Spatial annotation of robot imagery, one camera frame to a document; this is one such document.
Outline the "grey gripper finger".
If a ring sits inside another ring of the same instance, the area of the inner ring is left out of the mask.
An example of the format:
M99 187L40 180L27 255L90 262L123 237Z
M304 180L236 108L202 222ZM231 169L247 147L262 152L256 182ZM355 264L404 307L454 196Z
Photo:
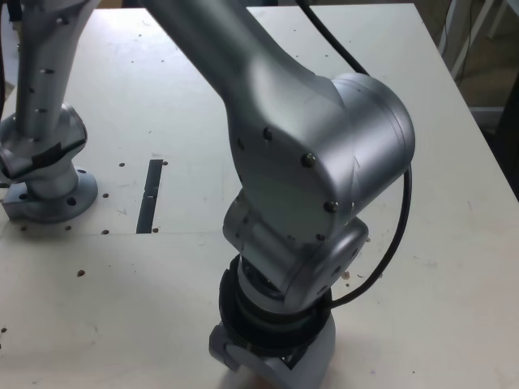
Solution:
M222 365L232 371L237 371L241 366L240 360L236 360L235 352L230 353L227 350L228 347L242 349L242 346L228 333L224 323L220 321L209 336L208 351Z
M234 344L226 345L225 351L238 365L244 365L275 388L317 389L324 381L335 344L336 326L330 316L317 338L292 367L281 357L258 357Z

